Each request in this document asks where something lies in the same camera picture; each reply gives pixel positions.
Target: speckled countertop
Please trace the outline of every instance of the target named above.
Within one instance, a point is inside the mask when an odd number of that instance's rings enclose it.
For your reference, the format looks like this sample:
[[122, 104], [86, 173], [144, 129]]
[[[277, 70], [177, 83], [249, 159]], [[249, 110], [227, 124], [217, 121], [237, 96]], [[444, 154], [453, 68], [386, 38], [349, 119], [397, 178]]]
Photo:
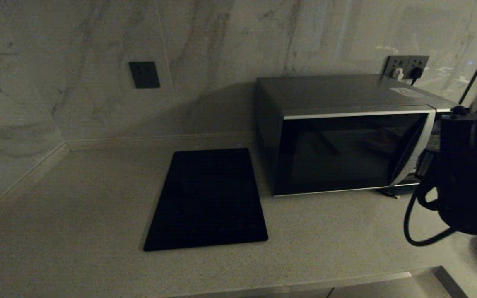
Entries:
[[[237, 142], [73, 151], [19, 202], [0, 206], [0, 296], [180, 296], [443, 266], [477, 298], [477, 237], [417, 248], [403, 236], [408, 197], [343, 191], [274, 198], [252, 161], [267, 242], [143, 252], [174, 151]], [[421, 239], [445, 226], [414, 210]]]

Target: microwave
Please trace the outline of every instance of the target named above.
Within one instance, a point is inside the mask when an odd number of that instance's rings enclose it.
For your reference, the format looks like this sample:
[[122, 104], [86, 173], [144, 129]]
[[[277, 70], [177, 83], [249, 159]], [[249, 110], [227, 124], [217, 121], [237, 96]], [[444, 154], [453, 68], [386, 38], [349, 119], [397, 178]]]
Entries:
[[257, 144], [274, 196], [417, 183], [454, 102], [382, 75], [257, 79]]

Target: marble backsplash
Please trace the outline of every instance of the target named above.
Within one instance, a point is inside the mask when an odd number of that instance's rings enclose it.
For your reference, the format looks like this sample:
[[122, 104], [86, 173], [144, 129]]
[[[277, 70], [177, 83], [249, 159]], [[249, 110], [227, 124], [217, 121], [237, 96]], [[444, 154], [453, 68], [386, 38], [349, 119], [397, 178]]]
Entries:
[[[429, 55], [417, 87], [458, 102], [477, 1], [21, 0], [15, 36], [66, 140], [251, 129], [260, 76], [376, 74]], [[155, 61], [159, 89], [128, 62]]]
[[[414, 54], [430, 56], [416, 86], [458, 102], [477, 1], [0, 0], [0, 193], [64, 139], [248, 132], [257, 77]], [[161, 87], [135, 89], [131, 61]]]
[[0, 195], [64, 140], [28, 79], [0, 9]]

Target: wall outlet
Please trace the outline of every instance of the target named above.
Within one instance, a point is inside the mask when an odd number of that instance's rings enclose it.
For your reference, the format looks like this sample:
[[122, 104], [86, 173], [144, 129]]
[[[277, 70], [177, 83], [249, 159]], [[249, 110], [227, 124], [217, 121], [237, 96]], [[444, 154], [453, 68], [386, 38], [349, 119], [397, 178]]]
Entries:
[[405, 68], [405, 79], [413, 79], [411, 74], [414, 68], [420, 67], [424, 72], [424, 68], [426, 67], [426, 63], [428, 63], [428, 59], [430, 56], [410, 56], [410, 60], [407, 63]]
[[156, 64], [154, 62], [129, 62], [136, 88], [159, 88]]
[[403, 71], [406, 70], [407, 63], [409, 62], [409, 56], [390, 56], [388, 57], [388, 62], [386, 63], [386, 68], [384, 68], [383, 75], [388, 77], [393, 77], [393, 73], [397, 68], [402, 68]]
[[393, 73], [397, 68], [402, 68], [404, 73], [403, 79], [413, 79], [412, 70], [420, 67], [424, 72], [426, 63], [430, 56], [390, 56], [384, 68], [383, 75], [393, 77]]

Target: black cable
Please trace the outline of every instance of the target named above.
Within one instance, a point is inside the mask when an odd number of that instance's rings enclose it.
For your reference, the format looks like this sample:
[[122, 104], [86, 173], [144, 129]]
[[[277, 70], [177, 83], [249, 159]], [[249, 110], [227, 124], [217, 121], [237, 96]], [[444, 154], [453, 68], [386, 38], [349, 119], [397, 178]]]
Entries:
[[413, 77], [413, 80], [411, 81], [411, 85], [413, 86], [413, 84], [415, 84], [415, 81], [417, 81], [417, 79], [422, 76], [422, 68], [413, 68], [410, 72], [410, 75], [411, 77]]
[[405, 232], [405, 238], [406, 240], [413, 246], [426, 246], [426, 245], [431, 245], [436, 243], [439, 240], [442, 240], [446, 238], [447, 236], [452, 235], [454, 232], [456, 232], [456, 229], [454, 228], [448, 228], [444, 230], [443, 232], [433, 236], [432, 238], [428, 238], [423, 241], [415, 241], [411, 239], [410, 236], [410, 229], [409, 229], [409, 223], [410, 223], [410, 215], [411, 211], [413, 209], [413, 205], [415, 204], [416, 198], [419, 196], [421, 185], [423, 184], [423, 181], [421, 182], [420, 185], [417, 186], [417, 189], [413, 191], [413, 195], [411, 196], [410, 202], [407, 204], [407, 209], [406, 209], [406, 214], [405, 214], [405, 220], [404, 220], [404, 232]]
[[329, 291], [329, 294], [327, 294], [327, 296], [325, 298], [329, 298], [332, 294], [332, 291], [335, 290], [335, 288], [332, 288], [330, 291]]

